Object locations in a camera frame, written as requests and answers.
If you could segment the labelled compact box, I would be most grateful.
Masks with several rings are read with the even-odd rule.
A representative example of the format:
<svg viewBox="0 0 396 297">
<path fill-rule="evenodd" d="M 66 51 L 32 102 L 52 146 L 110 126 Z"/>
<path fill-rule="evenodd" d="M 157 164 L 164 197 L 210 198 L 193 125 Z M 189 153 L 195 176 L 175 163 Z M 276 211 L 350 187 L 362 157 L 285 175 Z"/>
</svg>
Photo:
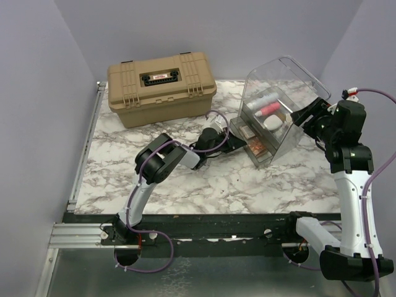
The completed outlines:
<svg viewBox="0 0 396 297">
<path fill-rule="evenodd" d="M 255 133 L 248 126 L 240 127 L 240 131 L 246 139 L 250 139 L 255 136 Z"/>
</svg>

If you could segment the orange eyeshadow palette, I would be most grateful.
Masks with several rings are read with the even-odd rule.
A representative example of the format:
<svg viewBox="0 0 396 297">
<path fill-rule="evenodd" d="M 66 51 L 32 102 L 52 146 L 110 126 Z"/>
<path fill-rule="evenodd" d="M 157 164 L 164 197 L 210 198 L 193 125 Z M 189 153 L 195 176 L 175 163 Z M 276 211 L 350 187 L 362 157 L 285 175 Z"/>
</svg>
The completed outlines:
<svg viewBox="0 0 396 297">
<path fill-rule="evenodd" d="M 248 140 L 247 145 L 255 157 L 259 157 L 267 153 L 267 148 L 258 137 L 252 137 Z"/>
</svg>

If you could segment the white egg-shaped sponge case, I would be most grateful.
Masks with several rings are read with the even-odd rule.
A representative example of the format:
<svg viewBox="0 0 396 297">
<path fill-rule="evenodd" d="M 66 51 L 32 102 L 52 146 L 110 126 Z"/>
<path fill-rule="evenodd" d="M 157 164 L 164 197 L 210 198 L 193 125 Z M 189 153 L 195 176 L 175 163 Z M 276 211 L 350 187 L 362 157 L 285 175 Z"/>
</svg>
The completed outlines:
<svg viewBox="0 0 396 297">
<path fill-rule="evenodd" d="M 276 114 L 272 114 L 264 120 L 263 125 L 269 131 L 276 131 L 282 127 L 283 121 Z"/>
</svg>

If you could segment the pink tube with white cap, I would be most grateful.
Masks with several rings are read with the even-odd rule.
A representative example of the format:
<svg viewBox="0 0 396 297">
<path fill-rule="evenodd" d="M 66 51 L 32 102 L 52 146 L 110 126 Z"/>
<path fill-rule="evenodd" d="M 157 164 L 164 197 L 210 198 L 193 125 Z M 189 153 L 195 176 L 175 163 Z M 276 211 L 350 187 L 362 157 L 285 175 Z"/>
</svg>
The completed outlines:
<svg viewBox="0 0 396 297">
<path fill-rule="evenodd" d="M 281 107 L 279 102 L 275 102 L 272 104 L 269 104 L 263 108 L 261 108 L 260 110 L 255 112 L 255 116 L 260 117 L 260 116 L 267 116 L 268 114 L 271 114 L 273 112 L 275 112 L 276 110 L 279 110 Z"/>
</svg>

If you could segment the clear acrylic makeup organizer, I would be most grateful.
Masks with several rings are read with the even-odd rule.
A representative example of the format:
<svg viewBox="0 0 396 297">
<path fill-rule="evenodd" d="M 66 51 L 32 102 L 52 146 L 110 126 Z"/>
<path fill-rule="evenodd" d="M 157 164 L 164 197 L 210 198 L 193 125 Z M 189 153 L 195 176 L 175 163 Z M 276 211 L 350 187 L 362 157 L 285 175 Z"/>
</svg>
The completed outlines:
<svg viewBox="0 0 396 297">
<path fill-rule="evenodd" d="M 291 115 L 330 90 L 297 60 L 281 56 L 253 69 L 246 77 L 239 112 L 231 130 L 246 142 L 253 164 L 263 168 L 294 149 L 303 132 Z"/>
</svg>

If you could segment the tan plastic toolbox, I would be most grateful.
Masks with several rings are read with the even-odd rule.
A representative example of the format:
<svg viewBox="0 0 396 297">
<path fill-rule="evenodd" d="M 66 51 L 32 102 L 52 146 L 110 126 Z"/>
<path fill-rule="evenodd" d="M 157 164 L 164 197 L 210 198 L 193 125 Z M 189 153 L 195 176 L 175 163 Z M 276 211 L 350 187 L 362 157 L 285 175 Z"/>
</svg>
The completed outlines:
<svg viewBox="0 0 396 297">
<path fill-rule="evenodd" d="M 121 62 L 107 78 L 108 106 L 125 128 L 204 115 L 217 92 L 203 52 Z"/>
</svg>

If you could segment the white spray bottle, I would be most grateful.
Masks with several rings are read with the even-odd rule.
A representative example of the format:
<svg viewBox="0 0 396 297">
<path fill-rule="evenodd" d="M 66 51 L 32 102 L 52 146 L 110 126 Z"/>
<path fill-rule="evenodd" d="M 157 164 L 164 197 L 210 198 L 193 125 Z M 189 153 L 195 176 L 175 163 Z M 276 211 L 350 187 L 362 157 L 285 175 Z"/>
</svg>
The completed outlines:
<svg viewBox="0 0 396 297">
<path fill-rule="evenodd" d="M 275 103 L 278 100 L 277 93 L 271 93 L 268 95 L 264 95 L 263 97 L 256 98 L 253 101 L 249 102 L 246 106 L 250 110 L 259 110 L 269 104 Z"/>
</svg>

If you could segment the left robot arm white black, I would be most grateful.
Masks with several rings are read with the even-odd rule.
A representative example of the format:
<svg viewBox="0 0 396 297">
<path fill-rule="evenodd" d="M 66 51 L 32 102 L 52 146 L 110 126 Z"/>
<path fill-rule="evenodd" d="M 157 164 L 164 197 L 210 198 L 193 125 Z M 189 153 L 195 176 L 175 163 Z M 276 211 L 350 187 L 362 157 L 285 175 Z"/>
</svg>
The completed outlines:
<svg viewBox="0 0 396 297">
<path fill-rule="evenodd" d="M 130 244 L 136 239 L 135 226 L 142 220 L 149 197 L 178 165 L 198 170 L 208 159 L 234 152 L 246 145 L 245 140 L 236 137 L 227 128 L 218 132 L 207 127 L 191 145 L 180 144 L 168 134 L 160 134 L 135 158 L 133 188 L 113 222 L 114 237 L 123 244 Z"/>
</svg>

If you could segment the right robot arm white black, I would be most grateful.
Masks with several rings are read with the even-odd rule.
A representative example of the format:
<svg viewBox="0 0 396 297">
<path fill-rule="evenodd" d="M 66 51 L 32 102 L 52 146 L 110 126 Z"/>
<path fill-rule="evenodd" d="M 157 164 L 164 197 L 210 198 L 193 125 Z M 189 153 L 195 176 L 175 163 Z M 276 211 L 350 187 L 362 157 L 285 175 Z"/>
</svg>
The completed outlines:
<svg viewBox="0 0 396 297">
<path fill-rule="evenodd" d="M 318 97 L 291 118 L 309 137 L 324 143 L 340 195 L 342 235 L 337 239 L 313 215 L 300 215 L 285 225 L 285 237 L 292 242 L 306 239 L 318 253 L 328 280 L 369 282 L 392 274 L 394 263 L 383 256 L 367 185 L 374 172 L 372 152 L 359 141 L 364 106 L 352 100 L 330 105 Z"/>
</svg>

